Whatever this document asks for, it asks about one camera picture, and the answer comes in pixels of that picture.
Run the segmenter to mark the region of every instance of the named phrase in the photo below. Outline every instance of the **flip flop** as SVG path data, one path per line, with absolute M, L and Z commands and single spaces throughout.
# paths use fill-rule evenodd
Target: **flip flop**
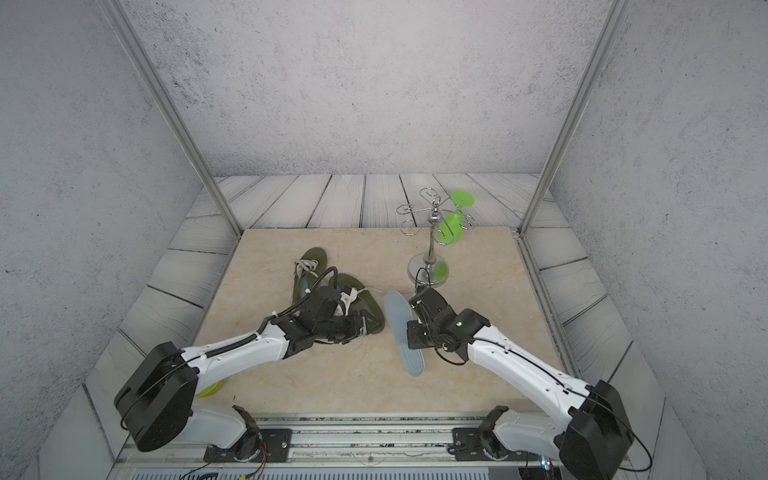
M 373 295 L 371 295 L 371 293 L 367 290 L 365 292 L 360 292 L 360 290 L 366 287 L 362 284 L 362 282 L 360 282 L 360 280 L 356 279 L 352 275 L 349 275 L 348 273 L 339 273 L 337 280 L 338 288 L 340 289 L 342 289 L 344 286 L 348 286 L 358 290 L 359 293 L 357 294 L 357 299 L 352 302 L 352 305 L 363 303 L 368 308 L 368 311 L 382 320 L 381 325 L 371 330 L 369 334 L 376 335 L 377 333 L 381 333 L 381 331 L 384 330 L 384 312 L 382 311 L 379 304 L 376 303 L 376 301 L 373 299 Z
M 293 264 L 293 303 L 298 302 L 306 295 L 306 289 L 310 288 L 317 277 L 328 268 L 328 255 L 320 247 L 307 250 L 300 260 Z

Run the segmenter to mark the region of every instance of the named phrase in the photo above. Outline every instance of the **concrete wall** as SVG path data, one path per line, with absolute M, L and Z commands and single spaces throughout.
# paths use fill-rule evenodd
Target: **concrete wall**
M 0 475 L 20 475 L 200 190 L 93 0 L 0 15 Z
M 553 193 L 713 478 L 768 472 L 768 3 L 636 0 Z
M 610 0 L 124 0 L 214 174 L 539 172 Z

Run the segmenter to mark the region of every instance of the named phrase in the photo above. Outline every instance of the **metal cup holder stand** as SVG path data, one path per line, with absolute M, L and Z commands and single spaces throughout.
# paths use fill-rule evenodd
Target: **metal cup holder stand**
M 472 228 L 475 228 L 475 220 L 471 215 L 463 214 L 461 211 L 446 210 L 441 208 L 440 206 L 448 199 L 446 198 L 445 200 L 441 201 L 437 190 L 434 188 L 422 188 L 419 190 L 419 195 L 421 198 L 426 200 L 431 205 L 431 207 L 413 210 L 413 205 L 405 204 L 400 205 L 396 209 L 396 212 L 400 215 L 412 215 L 418 212 L 426 211 L 429 212 L 429 216 L 427 218 L 427 221 L 429 222 L 429 251 L 427 253 L 420 253 L 411 259 L 411 261 L 408 263 L 408 276 L 410 276 L 411 280 L 419 285 L 439 286 L 445 283 L 445 281 L 448 279 L 448 264 L 445 262 L 444 258 L 435 253 L 435 243 L 439 245 L 450 245 L 454 242 L 455 239 L 454 232 L 451 230 L 448 222 L 445 221 L 443 212 L 461 215 L 462 220 L 460 221 L 459 226 L 464 230 L 471 230 Z M 446 228 L 448 231 L 447 233 L 442 231 L 441 225 Z M 422 227 L 419 227 L 414 231 L 415 227 L 415 217 L 412 216 L 408 220 L 404 221 L 402 225 L 400 225 L 400 231 L 402 231 L 407 237 L 413 237 L 422 229 Z

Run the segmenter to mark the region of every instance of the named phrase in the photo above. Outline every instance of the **light blue insole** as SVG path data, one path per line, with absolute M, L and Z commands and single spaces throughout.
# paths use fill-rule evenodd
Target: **light blue insole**
M 395 334 L 400 358 L 406 365 L 406 370 L 413 376 L 424 372 L 424 356 L 421 350 L 408 348 L 408 322 L 413 318 L 411 306 L 399 292 L 387 292 L 384 296 L 384 317 Z

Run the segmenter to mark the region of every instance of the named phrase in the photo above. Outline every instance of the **gray wooden floor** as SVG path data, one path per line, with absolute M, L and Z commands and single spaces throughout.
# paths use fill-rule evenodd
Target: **gray wooden floor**
M 466 190 L 475 205 L 464 211 L 481 226 L 517 227 L 537 177 L 530 174 L 286 175 L 217 178 L 245 228 L 398 227 L 405 203 L 425 207 L 423 187 L 441 196 Z M 415 222 L 425 222 L 416 214 Z M 528 234 L 541 276 L 574 355 L 588 382 L 608 379 L 626 402 L 638 436 L 655 455 L 652 472 L 622 472 L 625 480 L 706 478 L 701 461 L 658 381 L 627 328 L 587 253 L 548 194 Z M 30 468 L 29 478 L 47 478 L 62 462 L 77 472 L 88 459 L 94 468 L 111 465 L 127 433 L 119 426 L 112 399 L 144 356 L 158 343 L 189 345 L 205 306 L 227 263 L 234 237 L 203 189 L 136 303 L 126 315 L 94 370 L 78 390 Z M 78 422 L 78 426 L 69 425 Z M 66 442 L 70 429 L 80 445 Z M 636 468 L 647 465 L 639 445 L 630 450 Z M 681 468 L 680 463 L 692 465 Z

